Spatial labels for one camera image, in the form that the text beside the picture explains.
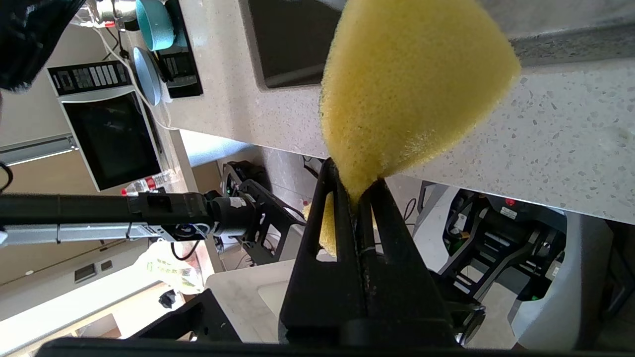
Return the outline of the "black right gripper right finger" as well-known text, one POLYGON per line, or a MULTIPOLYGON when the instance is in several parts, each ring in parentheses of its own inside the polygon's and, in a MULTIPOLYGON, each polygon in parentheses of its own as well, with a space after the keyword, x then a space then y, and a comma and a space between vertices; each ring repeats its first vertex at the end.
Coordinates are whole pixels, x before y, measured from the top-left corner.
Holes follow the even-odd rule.
POLYGON ((449 313, 384 180, 359 200, 358 257, 365 303, 359 344, 454 347, 449 313))

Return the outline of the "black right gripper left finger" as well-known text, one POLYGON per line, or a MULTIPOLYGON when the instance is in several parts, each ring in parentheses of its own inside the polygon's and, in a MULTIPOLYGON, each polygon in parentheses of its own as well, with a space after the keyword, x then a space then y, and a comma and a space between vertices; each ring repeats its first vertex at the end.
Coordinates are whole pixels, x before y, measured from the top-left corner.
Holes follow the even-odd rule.
POLYGON ((365 301, 349 197, 332 159, 319 173, 305 227, 279 314, 283 344, 337 344, 345 325, 361 318, 365 301), (336 261, 319 261, 321 227, 332 217, 336 261))

